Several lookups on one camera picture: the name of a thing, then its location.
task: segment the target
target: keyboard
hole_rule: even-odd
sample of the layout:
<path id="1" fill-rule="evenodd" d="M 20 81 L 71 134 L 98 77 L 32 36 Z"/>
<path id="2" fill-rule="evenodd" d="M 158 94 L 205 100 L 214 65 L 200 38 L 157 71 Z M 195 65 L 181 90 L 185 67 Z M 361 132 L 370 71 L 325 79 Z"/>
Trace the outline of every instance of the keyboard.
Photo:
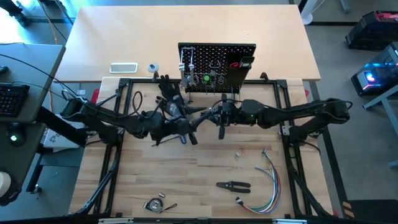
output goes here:
<path id="1" fill-rule="evenodd" d="M 0 83 L 0 117 L 18 117 L 28 91 L 28 85 Z"/>

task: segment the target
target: black pegboard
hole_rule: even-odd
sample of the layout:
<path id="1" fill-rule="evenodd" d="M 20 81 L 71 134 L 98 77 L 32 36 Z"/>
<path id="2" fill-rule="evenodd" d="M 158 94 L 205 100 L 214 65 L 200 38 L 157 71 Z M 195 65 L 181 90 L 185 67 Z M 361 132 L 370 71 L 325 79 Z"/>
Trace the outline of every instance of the black pegboard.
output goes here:
<path id="1" fill-rule="evenodd" d="M 198 78 L 195 86 L 188 85 L 186 92 L 202 93 L 239 93 L 240 87 L 249 70 L 240 70 L 234 72 L 233 77 L 228 76 L 229 64 L 239 62 L 242 57 L 251 57 L 256 49 L 255 44 L 199 44 L 199 43 L 179 43 L 178 51 L 183 55 L 182 62 L 185 66 L 185 73 L 190 73 L 189 64 L 193 52 L 192 64 L 194 64 L 194 75 Z M 214 85 L 210 82 L 204 84 L 201 82 L 203 76 L 209 74 L 212 70 L 216 72 Z M 242 82 L 228 84 L 228 80 L 236 81 L 242 79 Z"/>

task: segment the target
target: wooden table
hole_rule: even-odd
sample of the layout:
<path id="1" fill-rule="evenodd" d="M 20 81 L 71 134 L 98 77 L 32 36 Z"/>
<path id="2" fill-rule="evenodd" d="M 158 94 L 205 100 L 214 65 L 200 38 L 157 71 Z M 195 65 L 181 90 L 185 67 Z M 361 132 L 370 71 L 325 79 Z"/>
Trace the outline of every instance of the wooden table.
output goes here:
<path id="1" fill-rule="evenodd" d="M 119 78 L 103 78 L 99 101 L 111 96 L 117 88 Z M 288 80 L 292 105 L 306 103 L 301 80 Z M 155 96 L 160 95 L 156 84 L 134 84 L 134 91 L 144 95 L 142 110 L 155 108 Z M 221 97 L 219 94 L 206 95 L 192 93 L 194 106 L 211 106 Z M 244 85 L 240 100 L 252 98 L 261 103 L 275 106 L 274 91 L 268 85 Z M 120 108 L 124 108 L 125 96 Z M 105 107 L 113 109 L 114 100 Z M 296 120 L 297 125 L 306 119 Z M 218 127 L 205 121 L 196 134 L 198 144 L 190 142 L 182 145 L 178 139 L 152 147 L 150 137 L 136 139 L 127 134 L 124 137 L 118 180 L 114 195 L 112 214 L 122 212 L 124 217 L 169 217 L 169 218 L 282 218 L 293 208 L 284 151 L 278 126 L 261 129 L 258 126 L 231 126 L 226 128 L 225 139 L 218 140 Z M 246 211 L 235 202 L 240 196 L 248 205 L 263 205 L 272 195 L 272 181 L 254 166 L 264 167 L 262 149 L 267 148 L 282 182 L 281 201 L 277 209 L 269 215 L 256 215 Z M 70 212 L 75 212 L 85 203 L 98 185 L 105 151 L 102 143 L 92 144 L 85 149 Z M 235 158 L 235 152 L 241 157 Z M 308 188 L 325 210 L 331 212 L 331 203 L 317 150 L 310 146 L 301 147 L 301 155 Z M 230 180 L 252 184 L 250 194 L 232 193 L 216 187 L 216 182 Z M 178 206 L 161 214 L 143 209 L 144 202 L 157 197 L 159 192 L 166 194 L 165 206 L 178 203 Z M 103 198 L 106 204 L 107 190 Z M 301 210 L 304 211 L 302 194 L 298 191 Z"/>
<path id="2" fill-rule="evenodd" d="M 100 82 L 109 66 L 137 62 L 137 73 L 180 78 L 179 42 L 256 44 L 247 78 L 319 80 L 296 5 L 81 7 L 57 72 L 63 82 Z"/>

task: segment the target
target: pliers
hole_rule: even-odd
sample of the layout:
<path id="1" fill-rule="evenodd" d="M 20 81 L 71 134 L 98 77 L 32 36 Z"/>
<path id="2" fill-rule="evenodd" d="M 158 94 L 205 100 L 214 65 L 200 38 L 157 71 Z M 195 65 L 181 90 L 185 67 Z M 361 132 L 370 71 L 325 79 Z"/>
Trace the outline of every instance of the pliers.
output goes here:
<path id="1" fill-rule="evenodd" d="M 217 187 L 221 187 L 227 190 L 230 190 L 232 192 L 238 192 L 238 193 L 250 193 L 250 189 L 242 189 L 242 188 L 235 188 L 234 186 L 241 186 L 241 187 L 250 187 L 251 185 L 249 183 L 244 183 L 244 182 L 236 182 L 236 181 L 229 181 L 229 182 L 218 182 Z"/>

